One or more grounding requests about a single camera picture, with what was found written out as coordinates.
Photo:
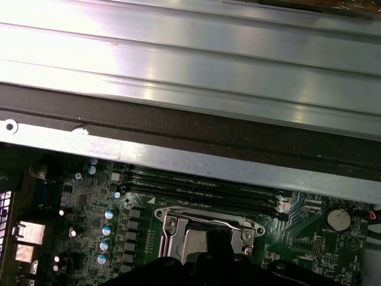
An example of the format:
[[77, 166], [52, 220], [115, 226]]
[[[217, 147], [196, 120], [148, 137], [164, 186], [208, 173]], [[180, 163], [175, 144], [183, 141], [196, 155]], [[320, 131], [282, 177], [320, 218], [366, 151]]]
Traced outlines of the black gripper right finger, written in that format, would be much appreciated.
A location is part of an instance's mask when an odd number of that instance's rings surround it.
[[244, 254], [235, 254], [225, 231], [220, 232], [220, 285], [341, 285], [311, 270], [275, 260], [266, 268], [253, 264]]

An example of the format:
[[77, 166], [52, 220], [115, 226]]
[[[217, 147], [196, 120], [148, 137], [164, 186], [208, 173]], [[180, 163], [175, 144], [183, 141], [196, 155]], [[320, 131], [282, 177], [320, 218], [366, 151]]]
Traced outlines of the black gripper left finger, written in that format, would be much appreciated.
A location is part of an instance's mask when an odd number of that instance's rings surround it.
[[206, 238], [207, 251], [194, 262], [160, 257], [103, 285], [220, 285], [220, 231], [209, 231]]

